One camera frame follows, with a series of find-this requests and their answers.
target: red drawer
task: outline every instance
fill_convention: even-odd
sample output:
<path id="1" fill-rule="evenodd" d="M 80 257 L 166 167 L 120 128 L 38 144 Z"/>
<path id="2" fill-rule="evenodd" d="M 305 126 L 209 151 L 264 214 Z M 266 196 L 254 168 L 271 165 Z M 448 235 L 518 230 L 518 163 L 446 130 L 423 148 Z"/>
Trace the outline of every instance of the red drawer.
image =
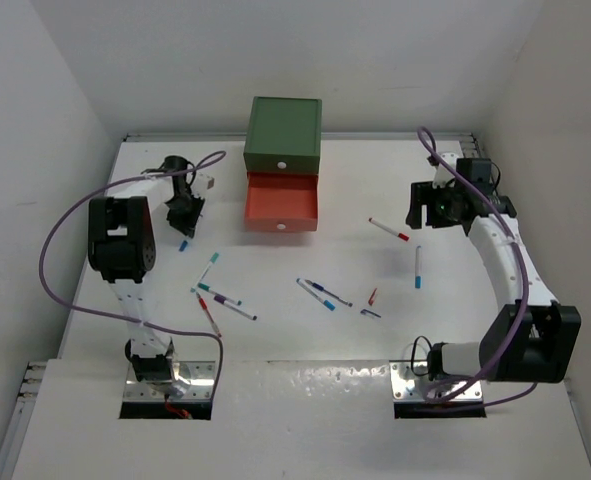
<path id="1" fill-rule="evenodd" d="M 317 175 L 248 173 L 244 223 L 258 232 L 314 232 Z"/>

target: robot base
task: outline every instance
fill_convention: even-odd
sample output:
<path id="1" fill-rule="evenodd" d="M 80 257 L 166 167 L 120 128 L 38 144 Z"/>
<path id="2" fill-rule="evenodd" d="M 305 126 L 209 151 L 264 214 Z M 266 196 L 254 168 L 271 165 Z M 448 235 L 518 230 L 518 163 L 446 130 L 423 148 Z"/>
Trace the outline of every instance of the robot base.
<path id="1" fill-rule="evenodd" d="M 176 409 L 190 413 L 191 420 L 210 420 L 215 362 L 173 362 L 174 383 L 145 383 L 135 378 L 129 366 L 119 418 L 179 419 L 166 409 L 165 396 Z"/>
<path id="2" fill-rule="evenodd" d="M 415 362 L 415 371 L 425 372 L 427 364 L 425 361 Z M 448 404 L 431 404 L 424 401 L 422 391 L 428 388 L 431 383 L 427 376 L 416 376 L 411 371 L 410 361 L 390 362 L 391 386 L 393 387 L 393 402 L 395 405 L 395 418 L 463 418 L 463 417 L 486 417 L 484 410 L 484 396 L 482 385 L 477 382 L 464 393 L 455 397 Z M 445 395 L 463 385 L 462 382 L 455 383 L 450 388 L 444 388 L 438 396 Z M 473 405 L 467 411 L 448 412 L 448 406 Z"/>

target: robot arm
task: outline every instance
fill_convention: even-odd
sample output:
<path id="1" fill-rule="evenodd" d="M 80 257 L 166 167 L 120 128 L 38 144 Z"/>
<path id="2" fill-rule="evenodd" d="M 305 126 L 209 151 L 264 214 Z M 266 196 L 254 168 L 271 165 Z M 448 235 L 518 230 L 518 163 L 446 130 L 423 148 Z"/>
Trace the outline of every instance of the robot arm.
<path id="1" fill-rule="evenodd" d="M 153 171 L 187 168 L 186 159 L 170 156 Z M 153 177 L 89 203 L 89 263 L 109 283 L 124 314 L 142 320 L 128 324 L 126 344 L 126 357 L 140 382 L 172 386 L 175 381 L 171 336 L 145 326 L 145 322 L 154 320 L 146 288 L 147 273 L 155 265 L 156 255 L 150 212 L 166 204 L 169 224 L 192 238 L 206 190 L 212 184 L 212 177 L 203 174 L 197 174 L 191 184 L 185 176 Z"/>
<path id="2" fill-rule="evenodd" d="M 521 241 L 517 212 L 508 197 L 494 192 L 491 161 L 454 159 L 455 154 L 441 156 L 493 202 L 515 238 L 509 238 L 488 208 L 442 165 L 438 165 L 432 182 L 411 185 L 411 207 L 406 223 L 413 229 L 421 228 L 422 209 L 426 206 L 426 225 L 433 228 L 461 225 L 482 257 L 499 310 L 481 342 L 434 345 L 428 355 L 429 377 L 475 375 L 498 350 L 516 320 L 522 297 L 522 279 L 513 250 L 516 243 L 529 279 L 528 306 L 510 347 L 486 379 L 499 382 L 562 381 L 581 323 L 577 309 L 560 305 L 541 280 Z"/>

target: white table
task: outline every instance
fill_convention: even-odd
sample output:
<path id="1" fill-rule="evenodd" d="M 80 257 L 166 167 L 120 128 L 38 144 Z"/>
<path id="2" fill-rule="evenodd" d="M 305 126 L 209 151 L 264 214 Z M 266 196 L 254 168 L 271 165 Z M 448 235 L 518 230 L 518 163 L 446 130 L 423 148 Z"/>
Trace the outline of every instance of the white table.
<path id="1" fill-rule="evenodd" d="M 455 141 L 438 146 L 460 151 Z M 215 188 L 186 251 L 179 252 L 182 237 L 166 225 L 164 208 L 154 212 L 158 258 L 150 275 L 157 323 L 210 331 L 188 289 L 217 251 L 208 283 L 259 316 L 251 322 L 211 307 L 225 344 L 212 420 L 119 420 L 126 326 L 74 313 L 61 358 L 49 362 L 13 478 L 591 478 L 563 385 L 540 386 L 489 409 L 487 419 L 393 419 L 387 360 L 407 358 L 420 334 L 478 340 L 497 313 L 482 262 L 460 228 L 411 231 L 406 244 L 367 221 L 374 216 L 409 231 L 410 184 L 433 175 L 417 141 L 325 140 L 315 233 L 243 230 L 242 141 L 124 143 L 113 179 L 166 155 L 196 161 L 220 149 L 228 156 L 209 171 Z M 415 290 L 419 244 L 423 284 Z M 297 277 L 355 306 L 330 312 Z M 375 287 L 381 320 L 359 314 Z M 76 302 L 118 311 L 90 268 Z M 183 360 L 216 359 L 212 340 L 174 343 Z M 484 392 L 491 400 L 522 388 L 498 384 Z"/>

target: white marker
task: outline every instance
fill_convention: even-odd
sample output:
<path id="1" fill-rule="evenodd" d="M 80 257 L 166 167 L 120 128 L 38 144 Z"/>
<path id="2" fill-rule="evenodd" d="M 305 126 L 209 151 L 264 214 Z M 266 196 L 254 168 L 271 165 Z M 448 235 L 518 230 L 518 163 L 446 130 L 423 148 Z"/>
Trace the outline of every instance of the white marker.
<path id="1" fill-rule="evenodd" d="M 415 249 L 415 288 L 422 286 L 422 247 Z"/>
<path id="2" fill-rule="evenodd" d="M 359 313 L 361 313 L 362 315 L 366 315 L 367 317 L 371 317 L 371 318 L 382 318 L 381 315 L 378 315 L 375 312 L 371 312 L 370 310 L 366 310 L 365 308 L 362 308 L 362 311 Z"/>
<path id="3" fill-rule="evenodd" d="M 234 305 L 241 305 L 242 304 L 241 300 L 233 300 L 231 297 L 228 297 L 228 296 L 224 295 L 223 293 L 216 292 L 215 290 L 213 290 L 213 288 L 210 285 L 206 285 L 205 283 L 198 282 L 197 288 L 204 290 L 205 292 L 208 292 L 213 296 L 220 296 L 220 297 L 228 300 L 229 302 L 231 302 Z"/>
<path id="4" fill-rule="evenodd" d="M 381 228 L 382 230 L 384 230 L 385 232 L 390 233 L 391 235 L 395 235 L 397 238 L 401 238 L 402 240 L 404 240 L 405 242 L 408 242 L 408 240 L 410 239 L 410 237 L 408 235 L 403 234 L 402 232 L 396 232 L 395 230 L 393 230 L 390 227 L 387 227 L 386 225 L 384 225 L 381 222 L 378 222 L 377 220 L 375 220 L 373 217 L 368 219 L 369 222 L 371 222 L 373 225 L 375 225 L 376 227 Z"/>
<path id="5" fill-rule="evenodd" d="M 317 295 L 313 290 L 311 290 L 310 288 L 308 288 L 308 286 L 302 282 L 300 282 L 300 279 L 297 279 L 297 284 L 302 287 L 304 290 L 306 290 L 308 293 L 311 294 L 311 296 L 313 298 L 315 298 L 315 300 L 317 300 L 319 303 L 321 303 L 322 305 L 324 305 L 326 308 L 328 308 L 331 312 L 333 310 L 335 310 L 335 305 L 333 305 L 331 302 L 329 302 L 328 300 L 324 300 L 322 297 L 320 297 L 319 295 Z"/>
<path id="6" fill-rule="evenodd" d="M 230 303 L 228 303 L 229 300 L 221 295 L 215 295 L 215 301 L 221 305 L 224 305 L 226 308 L 230 308 L 234 312 L 239 313 L 242 317 L 246 317 L 249 320 L 257 320 L 257 315 L 251 315 L 249 313 L 246 313 L 244 310 L 241 310 L 241 309 L 231 305 Z"/>
<path id="7" fill-rule="evenodd" d="M 211 269 L 211 267 L 213 265 L 215 265 L 215 262 L 217 261 L 217 257 L 219 257 L 219 253 L 215 252 L 213 254 L 213 256 L 211 257 L 211 259 L 206 264 L 206 267 L 204 268 L 204 271 L 202 272 L 202 274 L 198 277 L 198 279 L 195 281 L 195 283 L 191 287 L 191 293 L 195 293 L 195 290 L 197 289 L 197 284 L 200 283 L 202 280 L 204 280 L 204 277 L 206 276 L 208 271 Z"/>

